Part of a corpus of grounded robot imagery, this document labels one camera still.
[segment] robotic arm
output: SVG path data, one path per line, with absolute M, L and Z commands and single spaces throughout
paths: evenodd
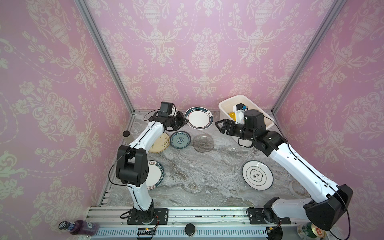
M 346 212 L 353 194 L 351 188 L 345 184 L 339 186 L 325 177 L 305 161 L 282 135 L 267 130 L 261 112 L 252 109 L 244 111 L 243 115 L 244 124 L 223 119 L 215 125 L 221 133 L 250 140 L 255 148 L 282 165 L 311 195 L 307 199 L 271 199 L 264 205 L 266 219 L 269 222 L 275 222 L 276 217 L 308 219 L 317 227 L 330 230 Z
M 160 111 L 149 118 L 140 136 L 128 146 L 121 145 L 118 149 L 116 177 L 127 185 L 131 193 L 134 207 L 129 215 L 133 216 L 130 217 L 132 221 L 150 223 L 153 220 L 154 204 L 146 184 L 149 172 L 147 152 L 168 127 L 177 131 L 187 123 L 183 113 L 179 111 L 175 115 L 176 107 L 173 106 L 173 103 L 161 102 Z

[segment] blue patterned plate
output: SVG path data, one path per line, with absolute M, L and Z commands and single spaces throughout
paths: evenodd
M 170 137 L 170 144 L 172 147 L 182 149 L 191 143 L 191 136 L 184 131 L 175 132 Z

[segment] beverage can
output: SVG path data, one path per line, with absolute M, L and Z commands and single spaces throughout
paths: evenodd
M 316 227 L 311 222 L 303 223 L 297 226 L 297 234 L 303 240 L 320 240 L 325 238 L 325 231 Z

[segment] pink wallpaper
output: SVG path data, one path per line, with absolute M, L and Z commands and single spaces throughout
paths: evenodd
M 383 60 L 384 1 L 349 0 L 277 113 L 303 157 L 353 188 L 351 239 L 383 239 Z
M 73 1 L 0 1 L 0 239 L 72 239 L 128 113 Z
M 333 0 L 87 0 L 137 110 L 270 109 Z

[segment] black mounting plate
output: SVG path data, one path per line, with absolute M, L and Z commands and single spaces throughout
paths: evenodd
M 159 225 L 167 225 L 168 224 L 168 212 L 169 209 L 155 209 L 155 215 L 159 218 Z M 150 223 L 145 225 L 156 225 L 157 219 L 154 218 Z M 142 225 L 142 222 L 139 222 L 137 218 L 129 215 L 127 218 L 127 225 Z
M 264 219 L 265 216 L 263 214 L 263 210 L 264 210 L 264 208 L 262 208 L 262 207 L 260 207 L 260 208 L 257 208 L 257 207 L 248 208 L 247 214 L 248 214 L 249 222 L 251 223 L 251 225 L 271 224 L 271 223 L 268 223 L 265 221 L 265 219 Z M 291 220 L 289 219 L 289 217 L 279 218 L 279 219 L 281 220 L 282 224 L 291 224 Z

